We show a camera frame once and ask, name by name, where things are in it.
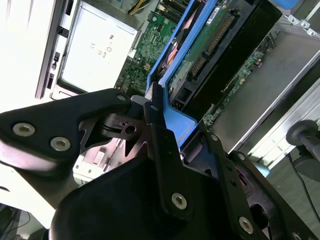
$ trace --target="motherboard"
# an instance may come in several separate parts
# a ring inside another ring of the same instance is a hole
[[[116,87],[128,95],[144,96],[147,76],[176,28],[176,24],[159,13],[153,13],[136,53],[126,69],[121,71]]]
[[[264,55],[275,47],[275,34],[271,32],[263,39],[258,48],[243,64],[237,74],[223,90],[224,97],[216,105],[212,104],[202,120],[209,128],[236,92],[246,83],[248,76],[263,64]]]

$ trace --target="green circuit board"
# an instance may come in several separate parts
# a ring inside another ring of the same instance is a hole
[[[148,27],[137,45],[136,53],[127,71],[121,71],[116,86],[127,93],[134,89],[144,95],[147,76],[169,41],[176,24],[154,13]]]
[[[260,65],[262,64],[262,57],[265,54],[259,51],[255,51],[243,64],[238,73],[234,76],[231,82],[225,87],[223,90],[226,92],[229,88],[232,88],[231,91],[224,98],[222,104],[213,112],[215,106],[212,105],[207,113],[203,116],[202,120],[207,127],[210,127],[214,120],[219,116],[228,102],[232,99],[233,95],[237,92],[237,90],[245,84],[246,78]]]
[[[231,1],[228,1],[227,4],[222,1],[221,4],[212,11],[206,25],[204,25],[187,55],[170,79],[168,89],[175,89],[177,83],[186,77],[188,73],[194,76],[197,74],[205,62],[205,59],[201,55],[202,52],[207,53],[213,50],[234,19],[234,17],[228,13],[230,3]]]

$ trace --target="sticker label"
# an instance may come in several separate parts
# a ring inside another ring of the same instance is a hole
[[[209,17],[208,21],[206,21],[206,24],[210,25],[212,23],[212,21],[215,19],[216,15],[217,15],[217,13],[219,12],[219,10],[220,10],[220,7],[216,7],[213,10],[213,12],[212,12],[211,16]]]

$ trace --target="silver screw head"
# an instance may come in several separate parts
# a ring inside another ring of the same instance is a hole
[[[21,137],[29,137],[36,132],[36,129],[34,126],[25,122],[17,123],[16,125],[13,126],[12,130],[16,135]]]
[[[302,238],[300,237],[300,235],[299,235],[298,233],[296,233],[296,232],[293,232],[293,233],[292,233],[292,236],[293,236],[293,238],[294,238],[295,240],[302,240]]]
[[[116,97],[118,99],[120,99],[121,101],[125,101],[126,100],[126,98],[124,96],[122,96],[122,95],[117,95]]]
[[[157,108],[156,106],[151,105],[151,108],[152,108],[153,110],[158,111],[158,108]]]
[[[171,201],[180,210],[185,210],[187,208],[187,200],[179,192],[175,192],[174,194],[172,194]]]
[[[241,153],[238,153],[238,157],[239,157],[241,160],[246,160],[245,156],[243,156]]]
[[[246,219],[244,216],[239,217],[239,224],[243,230],[245,230],[248,234],[254,233],[254,227],[252,226],[251,222]]]
[[[213,140],[215,140],[215,141],[218,141],[218,137],[217,137],[216,135],[214,135],[214,134],[211,135],[211,138],[212,138]]]
[[[65,152],[71,147],[71,143],[68,139],[62,136],[53,138],[50,142],[51,147],[58,152]]]

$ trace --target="black knob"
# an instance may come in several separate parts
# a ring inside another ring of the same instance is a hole
[[[314,159],[320,161],[320,139],[316,137],[318,125],[312,120],[299,121],[290,127],[286,140],[294,146],[304,145]]]

